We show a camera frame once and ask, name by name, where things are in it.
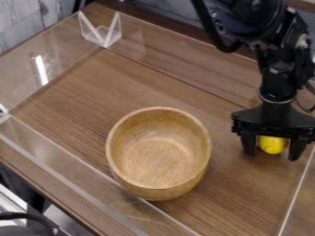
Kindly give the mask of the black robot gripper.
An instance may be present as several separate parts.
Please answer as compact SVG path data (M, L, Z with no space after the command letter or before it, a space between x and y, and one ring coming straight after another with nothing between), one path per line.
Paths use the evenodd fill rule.
M231 131L242 136L245 153L257 152L257 136L291 139L290 161L299 160L307 142L315 141L315 117L297 111L290 103L263 102L258 107L231 114Z

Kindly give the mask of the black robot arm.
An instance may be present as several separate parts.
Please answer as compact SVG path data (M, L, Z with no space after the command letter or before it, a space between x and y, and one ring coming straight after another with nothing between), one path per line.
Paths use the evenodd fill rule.
M299 160L315 141L315 118L291 106L298 90L315 77L307 23L286 0L213 0L225 32L254 48L262 74L262 104L231 115L245 152L259 136L290 140L289 160Z

